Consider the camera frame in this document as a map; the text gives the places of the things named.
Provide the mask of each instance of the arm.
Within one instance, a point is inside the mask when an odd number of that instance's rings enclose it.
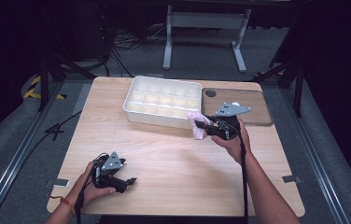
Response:
[[[79,195],[79,192],[82,189],[82,186],[88,177],[92,166],[93,163],[90,162],[86,167],[85,172],[79,177],[76,184],[71,188],[67,196],[65,196],[65,199],[70,202],[72,206],[75,206],[77,196]],[[116,190],[114,188],[98,189],[93,184],[89,184],[85,189],[85,198],[83,205],[88,205],[94,199],[114,193],[115,191]],[[72,217],[73,212],[71,208],[66,203],[60,203],[45,223],[70,223]]]
[[[247,183],[259,223],[300,223],[291,207],[275,188],[252,154],[245,124],[241,120],[239,122],[242,138],[246,146]],[[234,160],[239,164],[241,163],[239,138],[236,137],[225,141],[218,136],[212,136],[211,139],[217,145],[225,147]]]

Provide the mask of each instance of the yellow and black striped tape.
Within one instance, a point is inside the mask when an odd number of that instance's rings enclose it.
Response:
[[[28,88],[27,92],[24,94],[24,98],[38,98],[38,99],[41,98],[41,94],[34,93],[34,89],[40,80],[41,80],[41,76],[36,75],[34,80],[31,82],[31,85]],[[67,98],[67,94],[59,94],[56,97],[56,99],[58,100],[64,100],[65,98]]]

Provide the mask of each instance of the wooden table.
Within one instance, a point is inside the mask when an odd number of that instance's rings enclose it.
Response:
[[[261,91],[256,83],[202,81],[204,88]],[[126,163],[117,178],[137,177],[123,193],[99,198],[83,213],[158,216],[224,216],[244,214],[242,170],[211,139],[194,140],[192,130],[130,122],[123,102],[131,78],[98,77],[83,108],[64,158],[59,178],[68,188],[54,187],[52,195],[65,196],[100,153],[116,151]],[[274,125],[247,126],[252,150],[274,185],[298,217],[304,207],[296,184],[282,176],[290,168]],[[255,215],[250,195],[248,208]],[[59,200],[49,200],[52,212]]]

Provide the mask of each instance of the white bin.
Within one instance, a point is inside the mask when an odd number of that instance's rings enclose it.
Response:
[[[201,112],[202,85],[155,77],[135,77],[123,104],[129,121],[192,129],[187,115]]]

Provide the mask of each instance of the bracelet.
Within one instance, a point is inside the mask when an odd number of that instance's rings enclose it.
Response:
[[[48,197],[52,198],[52,199],[57,199],[57,198],[60,198],[60,203],[65,203],[67,204],[68,207],[70,207],[71,209],[71,212],[73,213],[73,216],[76,215],[76,209],[74,208],[74,206],[68,202],[63,196],[50,196],[50,195],[47,195]]]

